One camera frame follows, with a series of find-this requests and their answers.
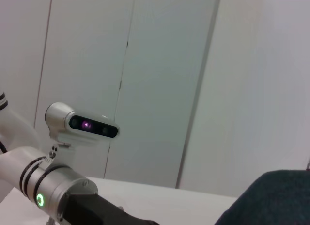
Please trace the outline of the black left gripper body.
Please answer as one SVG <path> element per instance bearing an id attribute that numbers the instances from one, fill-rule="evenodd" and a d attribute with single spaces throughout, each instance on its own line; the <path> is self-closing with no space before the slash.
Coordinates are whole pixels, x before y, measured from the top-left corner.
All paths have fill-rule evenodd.
<path id="1" fill-rule="evenodd" d="M 136 218 L 97 194 L 72 194 L 63 219 L 70 225 L 158 225 Z"/>

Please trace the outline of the dark teal insulated lunch bag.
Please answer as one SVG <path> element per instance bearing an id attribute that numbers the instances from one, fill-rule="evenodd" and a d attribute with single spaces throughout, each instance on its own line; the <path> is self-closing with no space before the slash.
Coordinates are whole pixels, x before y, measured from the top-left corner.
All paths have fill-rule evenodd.
<path id="1" fill-rule="evenodd" d="M 310 171 L 264 173 L 214 225 L 310 225 Z"/>

